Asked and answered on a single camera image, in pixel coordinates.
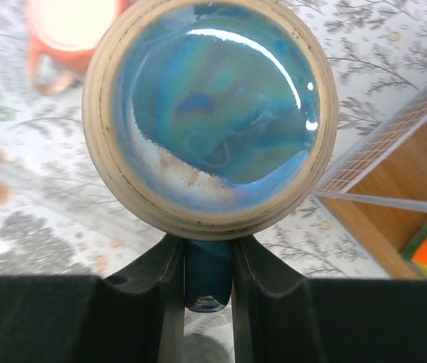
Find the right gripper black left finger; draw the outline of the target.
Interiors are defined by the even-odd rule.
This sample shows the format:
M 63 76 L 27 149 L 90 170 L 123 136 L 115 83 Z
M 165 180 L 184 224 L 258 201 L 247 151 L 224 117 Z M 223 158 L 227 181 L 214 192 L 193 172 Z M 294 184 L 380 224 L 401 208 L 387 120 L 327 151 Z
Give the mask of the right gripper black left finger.
M 0 362 L 179 362 L 184 241 L 114 275 L 0 276 Z

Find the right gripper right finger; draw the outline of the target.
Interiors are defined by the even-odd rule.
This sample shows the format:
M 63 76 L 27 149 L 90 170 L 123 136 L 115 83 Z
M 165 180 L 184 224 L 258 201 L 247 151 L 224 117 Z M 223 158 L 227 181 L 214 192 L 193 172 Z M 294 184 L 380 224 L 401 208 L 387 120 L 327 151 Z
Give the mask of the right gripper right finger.
M 234 241 L 238 362 L 427 362 L 427 280 L 307 278 Z

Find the blue glazed mug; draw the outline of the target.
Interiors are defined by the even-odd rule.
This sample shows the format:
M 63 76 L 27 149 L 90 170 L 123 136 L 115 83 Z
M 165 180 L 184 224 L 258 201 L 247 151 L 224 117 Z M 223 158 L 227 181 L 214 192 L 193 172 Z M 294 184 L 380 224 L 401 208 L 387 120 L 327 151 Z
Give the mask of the blue glazed mug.
M 281 1 L 138 1 L 100 40 L 85 140 L 114 197 L 187 241 L 184 304 L 223 309 L 234 240 L 290 214 L 336 140 L 326 55 Z

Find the pink mug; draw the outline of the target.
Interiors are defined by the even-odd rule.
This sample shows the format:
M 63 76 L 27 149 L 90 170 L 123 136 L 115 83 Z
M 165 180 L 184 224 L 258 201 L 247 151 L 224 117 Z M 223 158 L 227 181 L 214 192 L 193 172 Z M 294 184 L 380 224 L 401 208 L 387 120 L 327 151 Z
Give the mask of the pink mug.
M 26 1 L 30 34 L 27 75 L 41 95 L 52 96 L 83 79 L 97 44 L 130 1 Z M 49 56 L 63 72 L 53 81 L 39 81 L 41 56 Z

